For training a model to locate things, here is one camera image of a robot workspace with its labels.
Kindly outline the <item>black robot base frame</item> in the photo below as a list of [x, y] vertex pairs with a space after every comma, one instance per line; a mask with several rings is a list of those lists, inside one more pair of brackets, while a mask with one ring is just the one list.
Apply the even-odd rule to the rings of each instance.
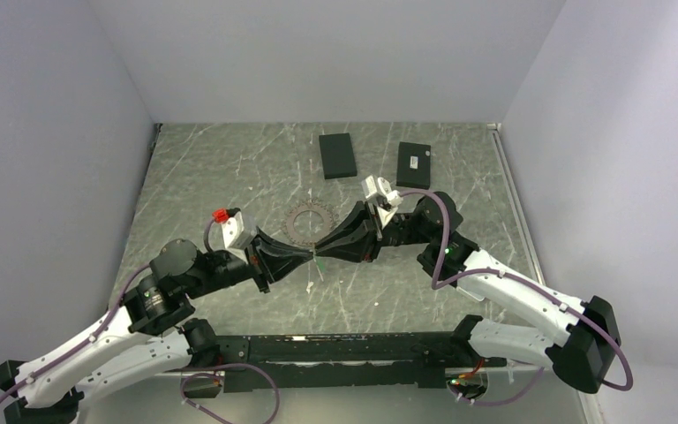
[[192, 371], [215, 372], [226, 393], [412, 385], [442, 389], [458, 372], [504, 367], [454, 344], [445, 331], [218, 336], [202, 319], [173, 331]]

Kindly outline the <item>green key tag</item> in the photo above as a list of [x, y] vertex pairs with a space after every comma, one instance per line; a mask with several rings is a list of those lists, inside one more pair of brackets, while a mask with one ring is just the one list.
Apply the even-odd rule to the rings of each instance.
[[314, 258], [313, 258], [313, 262], [315, 263], [317, 272], [319, 273], [320, 280], [321, 280], [321, 281], [324, 281], [324, 276], [323, 276], [323, 266], [322, 266], [320, 260], [319, 260], [317, 257], [314, 257]]

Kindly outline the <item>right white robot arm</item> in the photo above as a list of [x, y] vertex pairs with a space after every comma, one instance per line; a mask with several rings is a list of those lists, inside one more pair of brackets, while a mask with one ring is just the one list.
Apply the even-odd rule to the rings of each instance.
[[503, 358], [551, 369], [584, 393], [603, 386], [628, 391], [634, 375], [612, 306], [601, 297], [585, 301], [548, 289], [494, 258], [456, 231], [462, 221], [444, 192], [418, 189], [410, 213], [397, 208], [413, 190], [370, 194], [315, 245], [315, 253], [349, 262], [372, 262], [384, 247], [421, 245], [417, 260], [432, 290], [452, 288], [505, 307], [526, 321], [508, 326], [479, 315], [464, 317], [451, 334], [456, 363], [471, 367]]

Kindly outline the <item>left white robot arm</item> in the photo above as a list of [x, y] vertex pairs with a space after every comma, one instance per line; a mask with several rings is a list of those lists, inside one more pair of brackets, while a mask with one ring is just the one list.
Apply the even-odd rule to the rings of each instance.
[[5, 421], [73, 423], [91, 401], [122, 387], [217, 364], [222, 354], [214, 328], [194, 317], [192, 301], [248, 280], [268, 292], [313, 257], [259, 228], [223, 229], [225, 249], [200, 251], [191, 240], [171, 240], [132, 274], [97, 322], [34, 360], [2, 363]]

